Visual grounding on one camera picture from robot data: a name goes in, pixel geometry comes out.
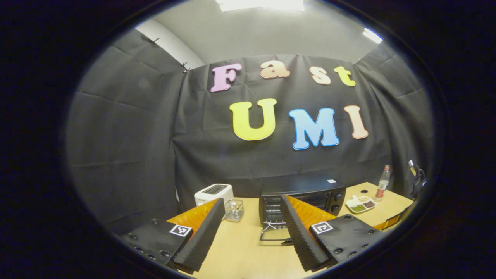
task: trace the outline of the sticker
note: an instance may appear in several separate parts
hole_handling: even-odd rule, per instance
[[[313,230],[317,233],[323,233],[332,230],[333,228],[327,222],[320,222],[311,226]]]
[[[190,227],[175,225],[169,233],[185,237],[190,230]]]

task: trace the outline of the wooden table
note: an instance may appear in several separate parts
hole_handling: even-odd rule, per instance
[[[367,190],[367,193],[361,193],[362,190]],[[353,195],[373,198],[376,190],[377,186],[368,182],[348,187],[345,201],[351,199]],[[199,279],[300,279],[313,274],[311,271],[303,270],[293,245],[280,246],[280,242],[259,241],[262,226],[258,216],[258,198],[236,199],[243,200],[245,216],[240,222],[226,220],[221,222],[200,271],[195,272],[193,277]],[[365,223],[374,226],[401,213],[412,202],[386,190],[384,198],[374,209],[353,214],[343,204],[338,216],[353,214]]]

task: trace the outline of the bottle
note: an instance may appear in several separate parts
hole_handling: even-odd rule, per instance
[[[386,187],[389,184],[389,177],[391,176],[391,171],[389,165],[384,167],[384,172],[380,176],[379,185],[377,187],[377,192],[375,193],[375,201],[382,201],[382,197],[384,196],[384,191],[386,191]]]

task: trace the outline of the yellow letter u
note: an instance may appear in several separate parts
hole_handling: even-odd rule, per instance
[[[243,140],[262,140],[270,136],[276,128],[274,117],[274,105],[276,103],[275,99],[262,99],[257,102],[263,111],[263,126],[258,129],[253,129],[249,125],[248,109],[251,108],[251,102],[232,104],[229,109],[233,111],[234,133]]]

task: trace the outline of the blue letter m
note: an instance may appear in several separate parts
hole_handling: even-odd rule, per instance
[[[320,135],[324,133],[321,144],[323,146],[337,145],[339,139],[336,136],[334,121],[332,116],[334,110],[330,108],[322,108],[318,112],[317,121],[314,122],[310,115],[304,109],[296,109],[289,112],[295,120],[296,142],[293,144],[294,149],[306,149],[310,146],[305,138],[307,133],[313,146],[318,145]]]

